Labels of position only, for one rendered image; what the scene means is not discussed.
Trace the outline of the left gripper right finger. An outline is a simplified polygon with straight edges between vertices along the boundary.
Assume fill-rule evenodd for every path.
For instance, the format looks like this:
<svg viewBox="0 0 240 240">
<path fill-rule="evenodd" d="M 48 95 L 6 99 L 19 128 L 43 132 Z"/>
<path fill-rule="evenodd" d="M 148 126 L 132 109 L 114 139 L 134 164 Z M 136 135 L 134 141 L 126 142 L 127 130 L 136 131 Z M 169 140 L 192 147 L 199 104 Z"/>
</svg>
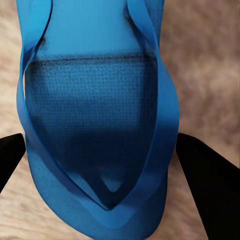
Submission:
<svg viewBox="0 0 240 240">
<path fill-rule="evenodd" d="M 240 169 L 183 133 L 176 154 L 209 240 L 240 240 Z"/>
</svg>

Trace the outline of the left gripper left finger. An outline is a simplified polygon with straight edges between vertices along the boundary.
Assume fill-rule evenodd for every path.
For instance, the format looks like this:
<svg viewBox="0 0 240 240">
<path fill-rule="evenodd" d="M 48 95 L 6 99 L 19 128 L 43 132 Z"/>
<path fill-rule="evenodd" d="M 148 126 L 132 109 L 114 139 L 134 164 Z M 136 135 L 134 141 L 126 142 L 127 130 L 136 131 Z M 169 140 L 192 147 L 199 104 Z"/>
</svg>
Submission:
<svg viewBox="0 0 240 240">
<path fill-rule="evenodd" d="M 0 193 L 26 151 L 22 133 L 0 138 Z"/>
</svg>

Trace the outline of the sandal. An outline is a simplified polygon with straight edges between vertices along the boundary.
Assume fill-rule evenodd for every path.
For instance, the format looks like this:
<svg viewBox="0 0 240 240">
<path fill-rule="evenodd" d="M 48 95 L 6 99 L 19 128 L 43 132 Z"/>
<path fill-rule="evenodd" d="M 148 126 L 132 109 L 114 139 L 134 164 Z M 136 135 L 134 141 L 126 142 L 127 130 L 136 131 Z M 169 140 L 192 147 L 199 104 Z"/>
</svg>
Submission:
<svg viewBox="0 0 240 240">
<path fill-rule="evenodd" d="M 165 0 L 16 5 L 16 107 L 37 191 L 94 240 L 147 239 L 164 213 L 180 119 L 159 53 Z"/>
</svg>

